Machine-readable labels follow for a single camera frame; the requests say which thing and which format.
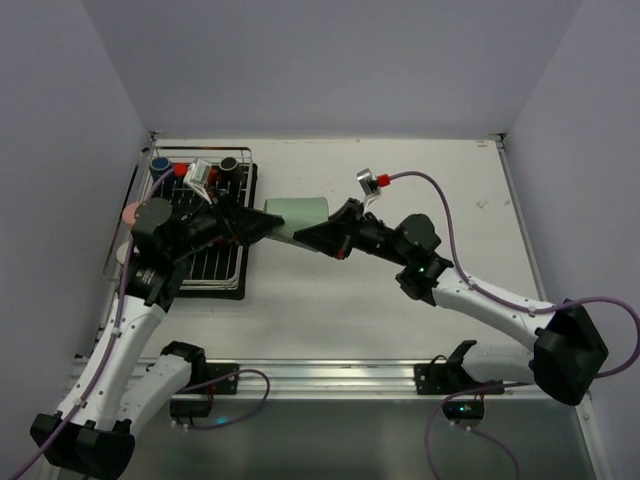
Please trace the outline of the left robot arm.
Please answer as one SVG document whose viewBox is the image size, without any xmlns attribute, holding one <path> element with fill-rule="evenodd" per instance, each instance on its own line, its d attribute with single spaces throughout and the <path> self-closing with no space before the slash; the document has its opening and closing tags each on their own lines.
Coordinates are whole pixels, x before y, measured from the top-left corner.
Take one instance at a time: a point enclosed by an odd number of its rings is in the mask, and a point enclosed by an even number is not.
<svg viewBox="0 0 640 480">
<path fill-rule="evenodd" d="M 106 328 L 55 413 L 39 414 L 31 425 L 39 455 L 84 476 L 117 479 L 133 456 L 137 435 L 171 396 L 227 380 L 211 376 L 202 348 L 173 341 L 141 380 L 129 383 L 191 272 L 192 256 L 220 241 L 255 244 L 283 224 L 279 215 L 226 197 L 185 216 L 166 199 L 142 201 Z"/>
</svg>

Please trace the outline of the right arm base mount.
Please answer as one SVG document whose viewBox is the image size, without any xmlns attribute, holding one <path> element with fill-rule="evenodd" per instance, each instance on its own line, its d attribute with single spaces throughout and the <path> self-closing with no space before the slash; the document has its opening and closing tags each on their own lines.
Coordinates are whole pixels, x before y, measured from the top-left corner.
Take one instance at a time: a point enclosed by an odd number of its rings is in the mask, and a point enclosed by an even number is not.
<svg viewBox="0 0 640 480">
<path fill-rule="evenodd" d="M 416 393 L 448 396 L 482 386 L 463 368 L 464 356 L 476 344 L 475 340 L 465 340 L 448 357 L 437 355 L 427 363 L 415 364 Z M 475 396 L 472 400 L 448 400 L 440 410 L 449 422 L 474 427 L 484 418 L 485 405 L 482 398 Z"/>
</svg>

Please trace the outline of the large green mug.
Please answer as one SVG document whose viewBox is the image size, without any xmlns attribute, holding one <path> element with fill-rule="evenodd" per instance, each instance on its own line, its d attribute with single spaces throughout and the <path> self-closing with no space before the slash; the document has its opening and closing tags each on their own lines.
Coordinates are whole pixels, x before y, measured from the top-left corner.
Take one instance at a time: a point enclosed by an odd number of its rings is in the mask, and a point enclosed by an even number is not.
<svg viewBox="0 0 640 480">
<path fill-rule="evenodd" d="M 284 220 L 284 224 L 268 236 L 269 239 L 312 251 L 311 247 L 296 241 L 294 234 L 327 221 L 329 204 L 324 197 L 271 198 L 265 200 L 264 212 Z"/>
</svg>

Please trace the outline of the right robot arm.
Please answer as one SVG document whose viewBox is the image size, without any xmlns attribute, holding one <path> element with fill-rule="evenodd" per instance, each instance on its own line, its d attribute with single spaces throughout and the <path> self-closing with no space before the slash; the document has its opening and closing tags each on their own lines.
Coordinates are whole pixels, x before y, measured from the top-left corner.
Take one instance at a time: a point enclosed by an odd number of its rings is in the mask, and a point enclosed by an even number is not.
<svg viewBox="0 0 640 480">
<path fill-rule="evenodd" d="M 534 382 L 567 405 L 582 400 L 608 356 L 584 307 L 508 300 L 465 280 L 453 262 L 437 254 L 441 240 L 424 214 L 412 214 L 391 229 L 350 200 L 326 221 L 295 231 L 293 238 L 336 259 L 357 249 L 402 265 L 396 280 L 407 296 L 470 316 L 519 342 L 533 354 L 528 367 Z"/>
</svg>

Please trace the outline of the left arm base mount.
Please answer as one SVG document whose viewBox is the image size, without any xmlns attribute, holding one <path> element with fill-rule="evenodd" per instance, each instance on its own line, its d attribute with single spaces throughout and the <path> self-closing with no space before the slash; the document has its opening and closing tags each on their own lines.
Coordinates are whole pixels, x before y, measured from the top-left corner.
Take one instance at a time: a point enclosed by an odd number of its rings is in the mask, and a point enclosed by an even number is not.
<svg viewBox="0 0 640 480">
<path fill-rule="evenodd" d="M 196 420 L 207 418 L 217 396 L 237 393 L 237 363 L 208 363 L 190 380 L 186 387 L 174 394 L 169 402 L 169 414 L 177 423 L 193 426 Z"/>
</svg>

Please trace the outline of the pink plastic cup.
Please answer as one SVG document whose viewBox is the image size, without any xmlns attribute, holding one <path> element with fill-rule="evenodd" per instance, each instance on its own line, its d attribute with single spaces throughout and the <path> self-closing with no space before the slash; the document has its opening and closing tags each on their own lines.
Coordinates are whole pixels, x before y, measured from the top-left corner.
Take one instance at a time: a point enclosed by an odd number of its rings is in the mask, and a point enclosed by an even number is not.
<svg viewBox="0 0 640 480">
<path fill-rule="evenodd" d="M 131 229 L 136 222 L 136 211 L 139 205 L 139 202 L 132 202 L 122 210 L 121 220 L 129 229 Z"/>
</svg>

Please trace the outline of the metal tin cup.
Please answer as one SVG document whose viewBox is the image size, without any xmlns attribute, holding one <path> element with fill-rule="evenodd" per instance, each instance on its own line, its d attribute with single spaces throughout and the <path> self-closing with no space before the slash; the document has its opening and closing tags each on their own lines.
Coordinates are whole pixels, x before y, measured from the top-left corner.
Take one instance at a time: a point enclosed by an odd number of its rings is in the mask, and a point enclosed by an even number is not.
<svg viewBox="0 0 640 480">
<path fill-rule="evenodd" d="M 123 265 L 127 257 L 132 257 L 137 253 L 137 248 L 131 246 L 130 241 L 123 242 L 116 250 L 116 261 Z"/>
</svg>

